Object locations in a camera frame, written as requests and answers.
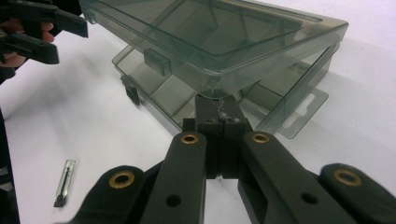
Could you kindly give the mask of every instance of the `screw hole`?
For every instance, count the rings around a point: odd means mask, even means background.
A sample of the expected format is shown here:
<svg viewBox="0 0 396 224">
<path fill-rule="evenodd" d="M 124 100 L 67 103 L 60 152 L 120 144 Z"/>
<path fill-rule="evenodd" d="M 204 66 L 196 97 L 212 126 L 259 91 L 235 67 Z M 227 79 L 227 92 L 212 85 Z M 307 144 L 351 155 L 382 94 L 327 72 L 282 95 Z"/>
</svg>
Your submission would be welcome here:
<svg viewBox="0 0 396 224">
<path fill-rule="evenodd" d="M 303 199 L 304 202 L 309 203 L 309 204 L 317 204 L 318 203 L 318 198 L 315 197 L 315 195 L 310 194 L 310 193 L 303 193 L 301 195 L 301 198 Z"/>
<path fill-rule="evenodd" d="M 337 179 L 339 182 L 350 187 L 358 187 L 362 184 L 361 178 L 357 174 L 349 170 L 338 169 L 334 171 L 333 175 L 335 179 Z"/>
<path fill-rule="evenodd" d="M 253 140 L 257 143 L 266 143 L 270 140 L 270 138 L 262 133 L 257 133 L 253 135 Z"/>
<path fill-rule="evenodd" d="M 187 134 L 181 137 L 181 141 L 184 144 L 194 144 L 198 142 L 198 137 L 193 134 Z"/>
<path fill-rule="evenodd" d="M 108 181 L 113 189 L 123 189 L 134 183 L 134 174 L 131 171 L 120 171 L 115 173 Z"/>
<path fill-rule="evenodd" d="M 181 198 L 178 195 L 169 195 L 166 198 L 166 204 L 170 207 L 176 207 L 181 204 Z"/>
<path fill-rule="evenodd" d="M 122 183 L 127 182 L 128 180 L 129 180 L 129 176 L 128 175 L 120 175 L 114 181 L 117 184 L 122 184 Z"/>
</svg>

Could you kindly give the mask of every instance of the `clear plastic box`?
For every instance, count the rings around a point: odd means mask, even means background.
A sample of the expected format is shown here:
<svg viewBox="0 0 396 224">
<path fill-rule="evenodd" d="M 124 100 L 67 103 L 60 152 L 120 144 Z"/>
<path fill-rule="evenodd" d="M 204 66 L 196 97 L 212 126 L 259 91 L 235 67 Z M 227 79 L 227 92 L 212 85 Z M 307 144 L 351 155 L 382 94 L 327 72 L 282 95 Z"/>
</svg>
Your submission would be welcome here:
<svg viewBox="0 0 396 224">
<path fill-rule="evenodd" d="M 234 0 L 80 0 L 85 18 L 128 43 L 113 63 L 176 126 L 193 96 L 233 94 L 255 130 L 295 135 L 327 98 L 315 89 L 347 22 Z M 283 121 L 309 93 L 307 114 Z"/>
</svg>

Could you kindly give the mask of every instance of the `brass ring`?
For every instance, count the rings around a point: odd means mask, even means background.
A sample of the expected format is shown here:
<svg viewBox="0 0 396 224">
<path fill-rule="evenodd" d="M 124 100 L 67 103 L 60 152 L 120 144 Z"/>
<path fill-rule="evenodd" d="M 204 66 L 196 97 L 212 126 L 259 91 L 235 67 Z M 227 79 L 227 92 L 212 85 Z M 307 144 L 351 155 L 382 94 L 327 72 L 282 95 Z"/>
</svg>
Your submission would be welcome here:
<svg viewBox="0 0 396 224">
<path fill-rule="evenodd" d="M 194 144 L 198 142 L 198 136 L 194 134 L 186 134 L 181 137 L 181 142 L 184 144 Z"/>
<path fill-rule="evenodd" d="M 115 173 L 108 181 L 108 185 L 113 189 L 123 189 L 132 183 L 134 183 L 134 173 L 126 170 Z"/>
<path fill-rule="evenodd" d="M 252 137 L 253 141 L 257 142 L 257 143 L 267 143 L 270 141 L 270 138 L 262 133 L 256 133 L 254 134 Z"/>
<path fill-rule="evenodd" d="M 335 179 L 350 187 L 358 187 L 362 184 L 361 178 L 349 170 L 338 169 L 334 171 L 333 175 Z"/>
</svg>

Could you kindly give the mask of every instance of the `white background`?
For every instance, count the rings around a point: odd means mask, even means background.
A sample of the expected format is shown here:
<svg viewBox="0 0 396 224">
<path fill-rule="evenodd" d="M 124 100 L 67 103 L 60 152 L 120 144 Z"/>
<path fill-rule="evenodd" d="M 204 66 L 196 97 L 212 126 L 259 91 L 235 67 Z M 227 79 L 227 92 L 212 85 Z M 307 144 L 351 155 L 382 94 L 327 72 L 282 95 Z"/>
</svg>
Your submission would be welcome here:
<svg viewBox="0 0 396 224">
<path fill-rule="evenodd" d="M 396 2 L 267 1 L 349 22 L 318 89 L 330 97 L 292 140 L 308 170 L 355 166 L 396 195 Z M 21 223 L 66 222 L 107 170 L 147 170 L 177 133 L 152 106 L 134 106 L 112 58 L 126 44 L 100 25 L 90 38 L 56 37 L 57 65 L 29 61 L 0 86 Z M 53 208 L 64 162 L 78 161 L 64 208 Z M 235 181 L 207 182 L 205 223 L 248 223 Z"/>
</svg>

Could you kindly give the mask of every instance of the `black mechanical part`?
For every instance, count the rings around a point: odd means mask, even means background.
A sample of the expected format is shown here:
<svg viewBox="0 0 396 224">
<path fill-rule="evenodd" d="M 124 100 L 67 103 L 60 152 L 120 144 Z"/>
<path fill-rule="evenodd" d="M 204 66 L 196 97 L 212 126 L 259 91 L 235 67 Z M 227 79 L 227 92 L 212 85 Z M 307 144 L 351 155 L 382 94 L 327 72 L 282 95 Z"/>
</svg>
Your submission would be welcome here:
<svg viewBox="0 0 396 224">
<path fill-rule="evenodd" d="M 396 214 L 392 209 L 396 199 L 374 181 L 370 183 L 372 180 L 365 174 L 337 164 L 337 169 L 341 166 L 343 172 L 329 171 L 333 166 L 325 167 L 318 178 L 306 171 L 271 134 L 251 131 L 247 120 L 242 121 L 244 125 L 227 125 L 227 121 L 231 124 L 238 121 L 229 119 L 240 118 L 236 104 L 234 98 L 220 101 L 196 96 L 196 119 L 183 120 L 183 132 L 175 136 L 165 160 L 145 172 L 145 185 L 135 192 L 143 195 L 142 198 L 148 197 L 148 200 L 140 201 L 138 207 L 142 212 L 134 212 L 134 217 L 140 221 L 134 223 L 203 223 L 205 180 L 224 171 L 237 175 L 241 198 L 251 222 L 255 224 L 374 223 L 371 222 L 375 220 L 373 218 L 365 219 L 367 214 L 356 213 L 348 208 L 357 206 L 356 203 L 370 206 L 370 202 L 380 203 L 369 211 L 369 216 L 382 217 L 381 220 L 388 221 L 378 223 L 394 223 L 388 217 Z M 237 143 L 234 148 L 237 161 L 221 152 L 227 148 L 223 146 L 231 143 Z M 222 165 L 222 160 L 229 160 L 231 165 Z M 332 181 L 336 182 L 335 187 L 328 187 Z M 105 187 L 94 187 L 97 190 L 94 193 L 96 197 L 100 198 L 106 193 L 107 189 L 99 190 Z M 89 196 L 84 204 L 93 198 L 91 192 Z M 364 213 L 366 205 L 361 209 L 360 204 L 358 210 Z M 96 208 L 92 209 L 92 213 L 99 214 Z M 89 218 L 84 221 L 97 223 L 95 219 Z"/>
<path fill-rule="evenodd" d="M 174 137 L 140 224 L 204 222 L 205 148 L 200 133 Z"/>
<path fill-rule="evenodd" d="M 9 15 L 13 18 L 21 19 L 22 23 L 33 27 L 28 30 L 29 33 L 27 34 L 35 38 L 41 39 L 39 24 L 43 21 L 57 24 L 59 29 L 72 34 L 88 37 L 87 22 L 84 19 L 60 10 L 54 5 L 22 0 L 8 0 L 8 5 Z"/>
<path fill-rule="evenodd" d="M 207 177 L 238 178 L 238 142 L 251 127 L 235 98 L 212 100 L 198 94 L 195 96 L 195 113 L 195 131 L 207 139 Z"/>
<path fill-rule="evenodd" d="M 138 223 L 148 195 L 143 171 L 120 166 L 107 171 L 90 190 L 73 224 Z"/>
<path fill-rule="evenodd" d="M 362 171 L 344 164 L 322 168 L 319 182 L 359 223 L 396 223 L 396 200 Z"/>
<path fill-rule="evenodd" d="M 3 84 L 7 79 L 15 76 L 14 68 L 0 67 L 0 85 Z"/>
<path fill-rule="evenodd" d="M 56 46 L 28 35 L 14 33 L 7 35 L 0 30 L 0 51 L 15 51 L 21 56 L 47 64 L 59 63 Z"/>
<path fill-rule="evenodd" d="M 263 223 L 356 223 L 271 134 L 247 133 L 241 153 L 268 201 Z"/>
<path fill-rule="evenodd" d="M 125 86 L 127 96 L 135 105 L 140 105 L 139 94 L 137 93 L 137 88 L 134 87 L 132 80 L 128 76 L 122 76 L 121 81 Z"/>
</svg>

